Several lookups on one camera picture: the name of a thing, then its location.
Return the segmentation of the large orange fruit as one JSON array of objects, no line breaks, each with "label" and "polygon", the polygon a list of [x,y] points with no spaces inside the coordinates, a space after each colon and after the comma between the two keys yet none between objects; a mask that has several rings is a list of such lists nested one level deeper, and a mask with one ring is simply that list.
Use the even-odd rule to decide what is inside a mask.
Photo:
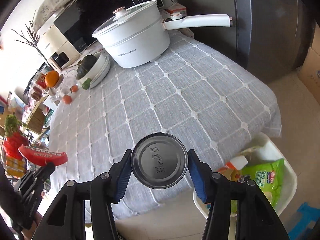
[{"label": "large orange fruit", "polygon": [[59,73],[55,70],[49,71],[46,75],[45,75],[45,83],[46,86],[49,88],[53,88],[56,83],[59,81]]}]

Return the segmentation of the lower cardboard box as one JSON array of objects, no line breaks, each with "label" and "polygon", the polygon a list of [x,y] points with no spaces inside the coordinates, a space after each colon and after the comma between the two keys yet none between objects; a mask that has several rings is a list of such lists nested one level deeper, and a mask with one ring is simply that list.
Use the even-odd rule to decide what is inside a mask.
[{"label": "lower cardboard box", "polygon": [[320,103],[320,55],[319,55],[319,25],[316,24],[315,32],[308,49],[305,61],[298,72],[298,78],[306,86],[318,103]]}]

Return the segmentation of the red snack wrapper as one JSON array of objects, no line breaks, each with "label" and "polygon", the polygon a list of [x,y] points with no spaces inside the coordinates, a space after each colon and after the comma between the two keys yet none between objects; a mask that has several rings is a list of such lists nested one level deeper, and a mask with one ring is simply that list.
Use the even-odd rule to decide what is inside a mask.
[{"label": "red snack wrapper", "polygon": [[46,166],[48,163],[59,166],[68,161],[66,152],[51,152],[49,150],[24,145],[21,145],[18,151],[25,159],[38,166]]}]

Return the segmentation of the dark green pumpkin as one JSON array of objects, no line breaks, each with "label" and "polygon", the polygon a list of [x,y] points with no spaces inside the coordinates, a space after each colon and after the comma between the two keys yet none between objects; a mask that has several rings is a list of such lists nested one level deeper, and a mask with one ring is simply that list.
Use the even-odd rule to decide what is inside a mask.
[{"label": "dark green pumpkin", "polygon": [[94,66],[97,58],[94,55],[87,55],[78,63],[76,79],[80,80],[83,78]]}]

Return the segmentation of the dried branch vase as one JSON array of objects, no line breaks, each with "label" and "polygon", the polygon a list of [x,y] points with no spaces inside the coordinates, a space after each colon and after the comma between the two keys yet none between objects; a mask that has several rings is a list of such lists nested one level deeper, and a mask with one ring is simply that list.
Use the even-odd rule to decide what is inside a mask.
[{"label": "dried branch vase", "polygon": [[29,21],[29,24],[25,25],[27,34],[25,35],[23,31],[17,32],[14,29],[12,29],[12,31],[17,34],[19,36],[19,40],[14,39],[14,41],[26,44],[34,49],[36,49],[36,51],[42,56],[42,58],[44,59],[45,63],[49,66],[49,62],[46,59],[46,57],[43,55],[43,53],[40,51],[40,49],[38,48],[38,42],[40,41],[40,33],[39,31],[35,31],[34,30],[35,27],[35,23],[34,21]]}]

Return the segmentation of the black microwave oven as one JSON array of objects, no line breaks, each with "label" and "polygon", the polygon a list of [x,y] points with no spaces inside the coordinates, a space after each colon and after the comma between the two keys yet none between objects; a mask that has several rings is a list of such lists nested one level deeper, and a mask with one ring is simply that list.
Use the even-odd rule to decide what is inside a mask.
[{"label": "black microwave oven", "polygon": [[[58,14],[54,25],[78,52],[82,52],[97,40],[92,37],[93,32],[113,17],[116,9],[146,1],[150,0],[72,0]],[[162,0],[156,1],[158,7],[163,6]]]}]

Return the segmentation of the blue plastic stool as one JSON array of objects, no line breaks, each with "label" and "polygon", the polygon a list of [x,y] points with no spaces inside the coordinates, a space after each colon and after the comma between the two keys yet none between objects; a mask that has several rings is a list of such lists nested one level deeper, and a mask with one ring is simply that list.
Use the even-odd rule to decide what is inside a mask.
[{"label": "blue plastic stool", "polygon": [[304,202],[287,224],[289,239],[319,239],[319,209]]}]

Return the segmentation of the grey checked tablecloth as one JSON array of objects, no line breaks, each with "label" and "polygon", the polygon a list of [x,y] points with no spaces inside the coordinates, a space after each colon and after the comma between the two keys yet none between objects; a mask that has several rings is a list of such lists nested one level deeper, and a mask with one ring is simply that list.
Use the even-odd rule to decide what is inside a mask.
[{"label": "grey checked tablecloth", "polygon": [[281,135],[272,90],[237,63],[178,31],[155,62],[116,63],[97,87],[60,103],[50,124],[49,149],[68,161],[50,177],[57,193],[66,181],[89,181],[120,161],[146,135],[177,137],[216,170],[256,134]]}]

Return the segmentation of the dark grey refrigerator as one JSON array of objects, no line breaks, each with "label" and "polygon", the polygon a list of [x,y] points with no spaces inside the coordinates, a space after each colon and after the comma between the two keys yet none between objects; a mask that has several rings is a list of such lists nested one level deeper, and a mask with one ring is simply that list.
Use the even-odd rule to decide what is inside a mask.
[{"label": "dark grey refrigerator", "polygon": [[265,83],[301,66],[315,23],[301,0],[177,0],[188,15],[227,14],[233,25],[197,27],[196,40]]}]

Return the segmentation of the white plastic trash bin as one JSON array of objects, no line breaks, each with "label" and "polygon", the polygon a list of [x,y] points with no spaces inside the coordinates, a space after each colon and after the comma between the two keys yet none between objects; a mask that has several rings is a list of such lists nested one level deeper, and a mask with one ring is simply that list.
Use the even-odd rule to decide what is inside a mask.
[{"label": "white plastic trash bin", "polygon": [[272,140],[259,133],[219,171],[229,180],[254,180],[280,215],[297,189],[297,175]]}]

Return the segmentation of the small tangerine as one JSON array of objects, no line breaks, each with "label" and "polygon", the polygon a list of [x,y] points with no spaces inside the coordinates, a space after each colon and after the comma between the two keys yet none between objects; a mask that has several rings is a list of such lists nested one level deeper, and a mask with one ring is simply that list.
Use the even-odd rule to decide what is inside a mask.
[{"label": "small tangerine", "polygon": [[62,100],[66,105],[70,105],[72,103],[72,97],[70,95],[64,95]]},{"label": "small tangerine", "polygon": [[73,85],[71,88],[70,88],[70,91],[71,93],[76,93],[78,91],[78,86],[77,85]]}]

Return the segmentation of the white electric cooking pot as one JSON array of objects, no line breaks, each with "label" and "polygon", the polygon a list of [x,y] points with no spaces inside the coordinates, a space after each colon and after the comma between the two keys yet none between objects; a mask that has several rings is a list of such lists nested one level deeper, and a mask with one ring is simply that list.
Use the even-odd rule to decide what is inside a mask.
[{"label": "white electric cooking pot", "polygon": [[168,31],[192,27],[231,27],[227,14],[183,16],[174,12],[164,19],[156,1],[128,9],[118,8],[114,16],[92,34],[122,68],[134,68],[155,61],[170,45]]}]

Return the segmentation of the green snack bag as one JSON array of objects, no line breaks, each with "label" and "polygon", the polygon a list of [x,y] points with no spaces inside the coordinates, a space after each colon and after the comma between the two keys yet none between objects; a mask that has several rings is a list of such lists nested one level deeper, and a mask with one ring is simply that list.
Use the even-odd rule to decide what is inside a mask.
[{"label": "green snack bag", "polygon": [[284,159],[271,163],[245,166],[237,182],[244,183],[248,179],[256,182],[273,207],[276,207],[283,185]]}]

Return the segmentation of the red blue white milk carton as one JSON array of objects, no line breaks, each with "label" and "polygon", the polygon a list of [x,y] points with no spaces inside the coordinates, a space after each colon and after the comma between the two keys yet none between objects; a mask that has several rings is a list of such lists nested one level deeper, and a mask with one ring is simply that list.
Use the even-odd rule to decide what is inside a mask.
[{"label": "red blue white milk carton", "polygon": [[248,164],[245,156],[234,157],[221,167],[218,172],[230,181],[238,181],[241,177],[241,170]]}]

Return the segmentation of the red drink can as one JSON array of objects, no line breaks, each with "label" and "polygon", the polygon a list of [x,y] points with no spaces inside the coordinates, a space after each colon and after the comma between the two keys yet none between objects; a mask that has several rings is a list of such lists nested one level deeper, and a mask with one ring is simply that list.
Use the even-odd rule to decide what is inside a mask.
[{"label": "red drink can", "polygon": [[151,189],[167,189],[185,175],[188,155],[185,146],[168,133],[152,133],[141,139],[131,154],[136,179]]}]

